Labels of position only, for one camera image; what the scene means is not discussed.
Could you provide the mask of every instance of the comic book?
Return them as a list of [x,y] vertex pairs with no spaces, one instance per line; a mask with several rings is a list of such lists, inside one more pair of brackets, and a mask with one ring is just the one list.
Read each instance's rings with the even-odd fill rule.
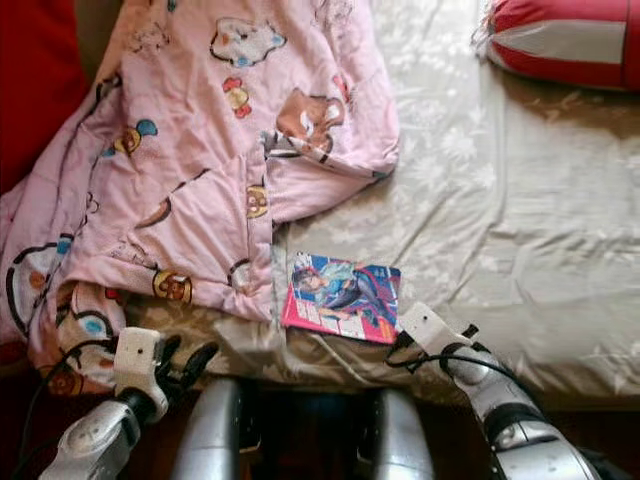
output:
[[299,253],[281,323],[391,344],[399,287],[397,268]]

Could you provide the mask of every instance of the white floral bed sheet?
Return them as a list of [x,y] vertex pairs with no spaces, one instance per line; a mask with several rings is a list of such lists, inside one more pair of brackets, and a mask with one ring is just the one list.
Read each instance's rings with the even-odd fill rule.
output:
[[[125,2],[102,73],[145,8]],[[480,340],[556,408],[640,405],[640,98],[535,83],[475,56],[483,0],[375,0],[403,138],[392,178],[277,234],[281,307],[297,251],[390,264],[416,301]],[[386,349],[137,298],[129,319],[214,339],[212,374],[330,390],[402,385],[461,401]]]

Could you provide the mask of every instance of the pink quilt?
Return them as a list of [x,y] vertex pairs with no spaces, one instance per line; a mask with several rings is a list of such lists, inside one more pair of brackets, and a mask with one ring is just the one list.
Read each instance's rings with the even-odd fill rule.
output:
[[[117,335],[128,292],[270,320],[274,226],[388,175],[397,143],[368,2],[156,2],[0,198],[0,348],[46,371]],[[112,360],[82,348],[57,390],[111,388]]]

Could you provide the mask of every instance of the mattress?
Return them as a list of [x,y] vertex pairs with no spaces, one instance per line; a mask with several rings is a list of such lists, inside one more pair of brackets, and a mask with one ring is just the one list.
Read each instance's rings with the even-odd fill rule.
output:
[[[146,3],[124,3],[98,78],[117,65]],[[491,67],[470,44],[481,0],[373,3],[401,120],[400,164],[347,203],[277,231],[274,312],[298,251],[393,265],[401,311],[420,301],[454,328],[476,324],[479,340],[547,405],[637,407],[640,98]],[[251,322],[146,297],[127,314],[180,334],[178,362],[217,341],[213,375],[330,390],[397,385],[432,402],[462,401],[436,368],[391,369],[382,346],[286,330],[278,318]]]

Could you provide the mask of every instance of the red cushion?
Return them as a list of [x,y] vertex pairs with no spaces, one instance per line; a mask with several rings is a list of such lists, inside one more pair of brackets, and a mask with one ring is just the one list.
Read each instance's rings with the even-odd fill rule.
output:
[[488,55],[531,77],[640,90],[640,0],[494,0]]
[[3,2],[0,193],[24,177],[88,88],[73,0]]

